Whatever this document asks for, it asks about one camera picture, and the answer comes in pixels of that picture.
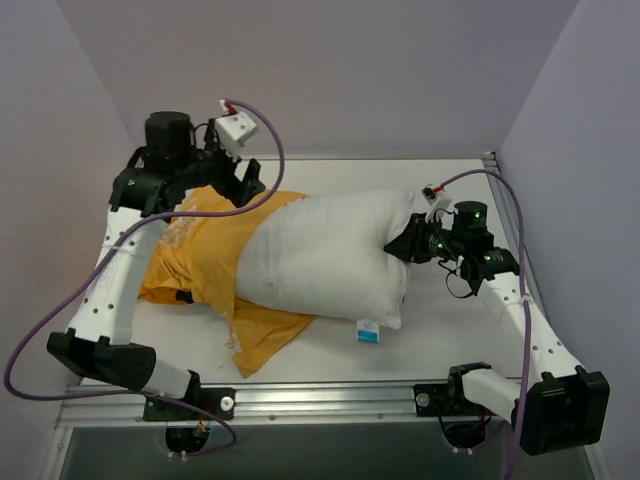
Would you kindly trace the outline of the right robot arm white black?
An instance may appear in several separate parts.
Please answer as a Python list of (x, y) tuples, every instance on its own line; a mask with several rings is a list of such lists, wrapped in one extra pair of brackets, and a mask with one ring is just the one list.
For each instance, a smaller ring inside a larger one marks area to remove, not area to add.
[(522, 347), (528, 378), (516, 383), (485, 362), (453, 366), (432, 408), (444, 414), (489, 411), (519, 431), (519, 445), (531, 456), (597, 443), (610, 395), (605, 376), (585, 369), (529, 297), (518, 261), (494, 244), (486, 204), (457, 203), (450, 228), (439, 218), (443, 212), (412, 215), (385, 251), (410, 263), (455, 263), (455, 275)]

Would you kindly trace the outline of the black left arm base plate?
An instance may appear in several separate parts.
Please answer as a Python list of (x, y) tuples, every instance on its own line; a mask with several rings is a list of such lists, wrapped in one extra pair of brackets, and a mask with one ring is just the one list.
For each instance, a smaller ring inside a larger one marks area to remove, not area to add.
[[(231, 387), (201, 387), (193, 398), (182, 403), (192, 405), (221, 420), (234, 417), (236, 390)], [(142, 418), (146, 422), (179, 422), (205, 419), (206, 415), (167, 401), (147, 398)]]

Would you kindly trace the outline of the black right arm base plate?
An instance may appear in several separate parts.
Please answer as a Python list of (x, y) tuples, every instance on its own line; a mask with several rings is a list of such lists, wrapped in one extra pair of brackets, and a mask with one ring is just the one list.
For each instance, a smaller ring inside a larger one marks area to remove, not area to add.
[(472, 380), (426, 383), (413, 386), (418, 417), (501, 417), (498, 390)]

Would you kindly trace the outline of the white pillow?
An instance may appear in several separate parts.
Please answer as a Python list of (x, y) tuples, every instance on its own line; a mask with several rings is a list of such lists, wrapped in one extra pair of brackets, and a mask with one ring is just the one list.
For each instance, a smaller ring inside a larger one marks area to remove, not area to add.
[(310, 196), (271, 214), (240, 256), (237, 295), (292, 313), (398, 329), (406, 262), (384, 248), (408, 226), (411, 190)]

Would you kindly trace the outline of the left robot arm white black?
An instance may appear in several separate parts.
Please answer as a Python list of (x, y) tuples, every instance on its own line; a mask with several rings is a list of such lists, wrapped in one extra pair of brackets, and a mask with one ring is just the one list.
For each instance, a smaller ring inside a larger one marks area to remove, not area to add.
[(200, 411), (194, 374), (133, 343), (135, 305), (168, 215), (187, 191), (211, 186), (235, 207), (264, 191), (257, 161), (249, 162), (244, 177), (235, 174), (239, 151), (256, 132), (246, 113), (227, 107), (208, 121), (204, 145), (197, 147), (189, 115), (161, 111), (149, 116), (145, 145), (113, 182), (97, 273), (66, 331), (48, 338), (54, 358), (78, 376), (165, 396), (166, 408), (179, 419)]

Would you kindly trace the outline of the yellow Mickey Mouse pillowcase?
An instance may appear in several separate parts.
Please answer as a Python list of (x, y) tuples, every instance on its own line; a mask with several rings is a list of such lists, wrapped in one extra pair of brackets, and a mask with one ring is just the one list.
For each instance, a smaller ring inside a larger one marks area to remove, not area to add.
[(229, 323), (228, 346), (239, 373), (244, 378), (255, 374), (315, 317), (239, 297), (238, 263), (258, 226), (277, 209), (304, 197), (279, 191), (245, 214), (172, 219), (155, 247), (138, 297), (156, 304), (209, 305)]

